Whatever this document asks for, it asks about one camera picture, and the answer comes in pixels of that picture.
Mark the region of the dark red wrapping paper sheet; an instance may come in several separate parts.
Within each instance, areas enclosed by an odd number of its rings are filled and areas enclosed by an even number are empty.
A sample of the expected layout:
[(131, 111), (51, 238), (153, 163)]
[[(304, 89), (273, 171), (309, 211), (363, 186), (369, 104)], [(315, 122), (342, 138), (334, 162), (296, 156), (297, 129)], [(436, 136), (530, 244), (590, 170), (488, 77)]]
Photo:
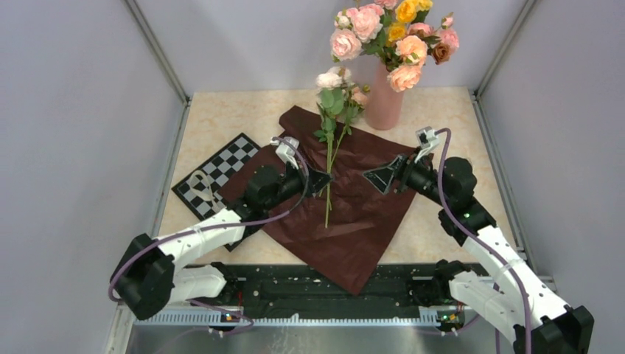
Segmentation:
[[(326, 144), (313, 132), (320, 128), (318, 114), (297, 105), (279, 118), (282, 136), (299, 140), (302, 155), (314, 169), (325, 170)], [(416, 194), (408, 190), (383, 195), (366, 180), (363, 172), (392, 162), (398, 155), (409, 155), (414, 147), (388, 141), (372, 133), (352, 128), (343, 138), (332, 167), (332, 211), (325, 227), (326, 199), (306, 198), (301, 206), (281, 220), (267, 223), (262, 231), (307, 265), (336, 285), (358, 295), (377, 267)], [(262, 147), (246, 162), (219, 193), (233, 202), (245, 191), (255, 169), (272, 165), (284, 170), (284, 163), (272, 146)]]

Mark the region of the pale pink rose stem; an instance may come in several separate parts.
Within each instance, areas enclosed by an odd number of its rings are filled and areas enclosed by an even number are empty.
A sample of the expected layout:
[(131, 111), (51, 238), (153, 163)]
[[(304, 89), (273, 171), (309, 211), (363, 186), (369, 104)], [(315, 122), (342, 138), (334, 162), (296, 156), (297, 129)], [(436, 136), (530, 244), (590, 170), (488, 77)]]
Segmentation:
[(347, 88), (346, 68), (344, 66), (334, 66), (327, 72), (319, 74), (315, 81), (317, 92), (317, 108), (321, 118), (321, 129), (315, 132), (319, 142), (327, 144), (327, 172), (331, 172), (331, 160), (333, 143), (335, 141), (335, 131), (337, 128), (336, 119), (343, 111), (345, 104), (344, 89)]

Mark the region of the peach pink rose stem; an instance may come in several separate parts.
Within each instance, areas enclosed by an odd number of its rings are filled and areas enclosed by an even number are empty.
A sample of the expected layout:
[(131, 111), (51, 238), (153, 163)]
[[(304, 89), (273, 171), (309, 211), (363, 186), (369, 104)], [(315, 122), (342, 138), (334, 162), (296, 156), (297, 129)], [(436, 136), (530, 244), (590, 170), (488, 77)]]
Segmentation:
[(397, 41), (395, 54), (399, 57), (399, 64), (387, 76), (389, 86), (395, 92), (411, 89), (420, 81), (427, 51), (427, 44), (417, 35)]

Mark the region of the red paper flower bouquet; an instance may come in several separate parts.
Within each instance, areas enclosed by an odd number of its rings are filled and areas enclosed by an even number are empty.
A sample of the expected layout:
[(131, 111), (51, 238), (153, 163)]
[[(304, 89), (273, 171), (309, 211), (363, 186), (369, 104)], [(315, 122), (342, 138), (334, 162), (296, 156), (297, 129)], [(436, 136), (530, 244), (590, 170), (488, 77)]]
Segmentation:
[(364, 111), (369, 99), (369, 92), (370, 87), (366, 84), (363, 86), (353, 84), (348, 88), (346, 110), (343, 118), (343, 129), (341, 131), (338, 146), (341, 144), (346, 135), (352, 134), (352, 123), (356, 120), (357, 116)]

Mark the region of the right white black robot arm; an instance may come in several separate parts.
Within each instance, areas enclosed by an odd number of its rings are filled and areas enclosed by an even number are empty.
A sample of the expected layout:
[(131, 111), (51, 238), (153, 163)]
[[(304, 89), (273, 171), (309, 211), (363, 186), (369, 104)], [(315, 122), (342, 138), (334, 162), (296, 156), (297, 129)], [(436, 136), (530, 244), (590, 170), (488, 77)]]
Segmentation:
[(392, 162), (363, 173), (379, 192), (412, 189), (443, 206), (444, 231), (468, 251), (492, 277), (493, 285), (460, 261), (441, 260), (433, 275), (430, 298), (468, 305), (513, 346), (516, 353), (588, 353), (594, 318), (584, 306), (571, 307), (528, 266), (504, 237), (495, 219), (478, 202), (477, 184), (467, 159), (451, 157), (441, 171), (427, 156), (418, 162), (398, 155)]

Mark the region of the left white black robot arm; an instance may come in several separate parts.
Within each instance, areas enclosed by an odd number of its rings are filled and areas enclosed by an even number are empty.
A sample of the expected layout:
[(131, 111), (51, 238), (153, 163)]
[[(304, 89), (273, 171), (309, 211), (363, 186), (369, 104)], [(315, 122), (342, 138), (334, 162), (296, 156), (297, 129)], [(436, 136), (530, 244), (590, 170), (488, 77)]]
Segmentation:
[(189, 264), (221, 246), (235, 246), (266, 223), (287, 216), (269, 216), (272, 209), (298, 195), (305, 199), (322, 191), (330, 174), (287, 164), (284, 173), (273, 166), (258, 167), (244, 193), (226, 208), (175, 234), (135, 237), (111, 276), (109, 295), (124, 302), (137, 319), (149, 319), (166, 306), (198, 297), (227, 305), (236, 285), (217, 266)]

